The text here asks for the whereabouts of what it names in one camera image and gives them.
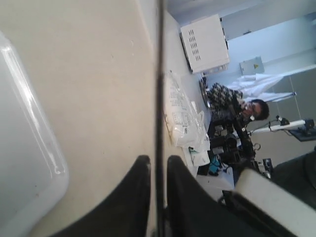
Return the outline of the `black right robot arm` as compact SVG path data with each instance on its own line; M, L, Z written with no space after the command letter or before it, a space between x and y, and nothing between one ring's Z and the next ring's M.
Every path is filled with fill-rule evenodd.
M314 237L316 152L277 165L270 179L246 169L218 203L270 237Z

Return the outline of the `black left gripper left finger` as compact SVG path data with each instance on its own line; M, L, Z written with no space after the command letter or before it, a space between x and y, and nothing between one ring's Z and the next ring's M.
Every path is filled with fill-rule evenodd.
M118 186L93 210L54 237L144 237L151 201L151 164L139 156Z

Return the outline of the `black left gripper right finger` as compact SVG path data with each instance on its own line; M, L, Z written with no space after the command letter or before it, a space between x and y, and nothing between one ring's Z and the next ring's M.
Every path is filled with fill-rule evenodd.
M175 237L293 237L295 234L237 194L229 205L208 195L182 159L167 161L167 206Z

